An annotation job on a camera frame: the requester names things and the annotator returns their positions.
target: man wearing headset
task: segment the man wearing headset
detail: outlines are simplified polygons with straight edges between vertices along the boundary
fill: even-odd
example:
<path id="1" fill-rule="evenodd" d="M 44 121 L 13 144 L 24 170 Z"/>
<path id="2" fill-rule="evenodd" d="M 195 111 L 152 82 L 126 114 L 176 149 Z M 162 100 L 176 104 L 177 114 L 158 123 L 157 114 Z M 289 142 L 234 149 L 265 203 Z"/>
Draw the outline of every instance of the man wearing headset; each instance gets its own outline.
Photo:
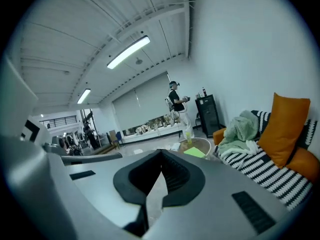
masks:
<path id="1" fill-rule="evenodd" d="M 188 99 L 179 98 L 178 94 L 176 93 L 176 90 L 178 89 L 178 85 L 179 84 L 177 84 L 177 82 L 175 81 L 171 81 L 169 83 L 169 86 L 171 88 L 169 93 L 169 98 L 173 104 L 174 111 L 179 112 L 180 121 L 183 125 L 182 133 L 184 138 L 185 139 L 187 138 L 187 135 L 186 135 L 187 132 L 190 133 L 191 138 L 194 138 L 195 137 L 194 130 L 192 129 L 190 118 L 187 114 L 185 106 L 183 105 L 183 103 L 188 102 Z"/>

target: smoke detector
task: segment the smoke detector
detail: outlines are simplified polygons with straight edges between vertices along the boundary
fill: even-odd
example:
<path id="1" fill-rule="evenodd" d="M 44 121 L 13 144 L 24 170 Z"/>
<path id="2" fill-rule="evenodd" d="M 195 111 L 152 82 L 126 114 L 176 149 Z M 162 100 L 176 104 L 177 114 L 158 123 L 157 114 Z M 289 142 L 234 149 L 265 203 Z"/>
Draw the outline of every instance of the smoke detector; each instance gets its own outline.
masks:
<path id="1" fill-rule="evenodd" d="M 138 57 L 136 58 L 135 64 L 140 65 L 143 62 L 142 59 L 139 59 Z"/>

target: white pants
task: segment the white pants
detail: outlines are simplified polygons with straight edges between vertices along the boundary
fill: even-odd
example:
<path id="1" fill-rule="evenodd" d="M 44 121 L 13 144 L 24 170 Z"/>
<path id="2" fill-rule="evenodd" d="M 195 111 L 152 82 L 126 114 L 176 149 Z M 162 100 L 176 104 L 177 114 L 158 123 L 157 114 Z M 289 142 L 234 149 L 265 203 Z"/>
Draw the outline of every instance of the white pants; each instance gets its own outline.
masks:
<path id="1" fill-rule="evenodd" d="M 182 129 L 182 134 L 184 136 L 184 138 L 187 138 L 187 134 L 186 133 L 190 133 L 191 138 L 195 137 L 195 133 L 194 130 L 192 129 L 191 126 L 191 121 L 190 118 L 187 114 L 187 112 L 180 112 L 180 122 L 182 123 L 183 129 Z"/>

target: bottle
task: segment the bottle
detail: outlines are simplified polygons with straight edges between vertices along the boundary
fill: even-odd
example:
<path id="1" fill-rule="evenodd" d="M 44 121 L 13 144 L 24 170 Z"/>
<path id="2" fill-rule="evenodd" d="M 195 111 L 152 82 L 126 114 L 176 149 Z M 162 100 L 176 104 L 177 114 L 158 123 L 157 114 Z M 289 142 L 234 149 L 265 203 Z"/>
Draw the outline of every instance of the bottle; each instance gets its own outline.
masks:
<path id="1" fill-rule="evenodd" d="M 186 135 L 186 142 L 187 142 L 189 145 L 192 144 L 190 132 L 187 131 L 187 132 L 185 133 L 185 135 Z"/>
<path id="2" fill-rule="evenodd" d="M 206 92 L 206 89 L 204 87 L 202 87 L 202 91 L 203 91 L 204 96 L 207 96 L 207 92 Z"/>

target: couch armrest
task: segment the couch armrest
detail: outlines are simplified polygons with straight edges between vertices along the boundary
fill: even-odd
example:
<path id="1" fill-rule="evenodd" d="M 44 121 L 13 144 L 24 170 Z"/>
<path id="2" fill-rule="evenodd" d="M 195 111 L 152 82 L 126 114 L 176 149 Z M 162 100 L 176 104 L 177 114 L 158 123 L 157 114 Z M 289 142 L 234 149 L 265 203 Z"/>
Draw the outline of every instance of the couch armrest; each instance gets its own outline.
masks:
<path id="1" fill-rule="evenodd" d="M 218 145 L 224 139 L 224 132 L 227 128 L 222 128 L 213 133 L 213 143 Z"/>

